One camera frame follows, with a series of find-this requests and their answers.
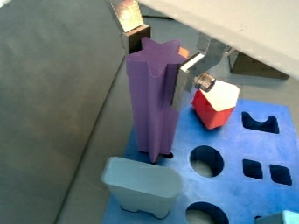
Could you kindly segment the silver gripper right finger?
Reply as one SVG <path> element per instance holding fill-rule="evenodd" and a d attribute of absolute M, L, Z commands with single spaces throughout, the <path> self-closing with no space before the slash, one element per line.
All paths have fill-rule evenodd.
<path fill-rule="evenodd" d="M 204 33 L 197 40 L 197 52 L 181 63 L 172 94 L 172 108 L 181 109 L 184 92 L 193 88 L 208 92 L 214 79 L 206 72 L 220 63 L 228 46 Z"/>

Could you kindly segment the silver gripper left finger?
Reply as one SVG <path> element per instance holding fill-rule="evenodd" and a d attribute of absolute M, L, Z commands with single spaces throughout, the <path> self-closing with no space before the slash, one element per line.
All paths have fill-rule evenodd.
<path fill-rule="evenodd" d="M 109 0 L 120 28 L 125 53 L 141 50 L 141 38 L 150 37 L 150 27 L 144 23 L 136 0 Z"/>

